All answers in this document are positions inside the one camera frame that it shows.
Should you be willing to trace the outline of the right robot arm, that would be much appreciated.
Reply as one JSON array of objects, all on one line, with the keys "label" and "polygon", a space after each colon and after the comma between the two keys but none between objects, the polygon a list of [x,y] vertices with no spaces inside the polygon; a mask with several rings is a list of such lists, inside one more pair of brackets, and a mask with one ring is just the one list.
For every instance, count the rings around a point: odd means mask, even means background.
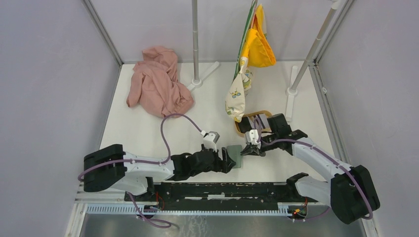
[{"label": "right robot arm", "polygon": [[320,181],[306,173],[287,180],[286,197],[291,201],[312,198],[327,205],[336,217],[345,224],[358,219],[371,220],[380,201],[367,168],[345,163],[322,148],[297,129],[292,130],[283,114],[265,114],[245,117],[238,123],[246,146],[243,156],[265,156],[267,151],[281,149],[308,164],[324,180]]}]

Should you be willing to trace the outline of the yellow oval tray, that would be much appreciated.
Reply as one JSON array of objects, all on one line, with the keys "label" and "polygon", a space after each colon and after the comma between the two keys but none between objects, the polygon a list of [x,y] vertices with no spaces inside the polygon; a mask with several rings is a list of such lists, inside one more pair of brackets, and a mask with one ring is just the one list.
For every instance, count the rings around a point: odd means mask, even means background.
[{"label": "yellow oval tray", "polygon": [[261,123],[262,132],[271,132],[268,124],[268,117],[272,116],[269,111],[262,110],[255,113],[245,114],[240,122],[234,122],[236,132],[240,137],[244,137],[245,133],[254,129],[254,119],[258,118]]}]

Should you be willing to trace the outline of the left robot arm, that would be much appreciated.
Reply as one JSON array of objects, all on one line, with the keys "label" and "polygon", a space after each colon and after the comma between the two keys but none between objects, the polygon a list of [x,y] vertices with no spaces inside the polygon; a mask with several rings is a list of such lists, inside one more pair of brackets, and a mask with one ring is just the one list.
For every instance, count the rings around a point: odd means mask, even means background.
[{"label": "left robot arm", "polygon": [[121,144],[113,144],[86,155],[78,179],[88,193],[111,188],[150,201],[155,196],[154,182],[184,181],[206,172],[228,173],[235,165],[226,148],[218,153],[202,147],[193,154],[153,159],[125,152]]}]

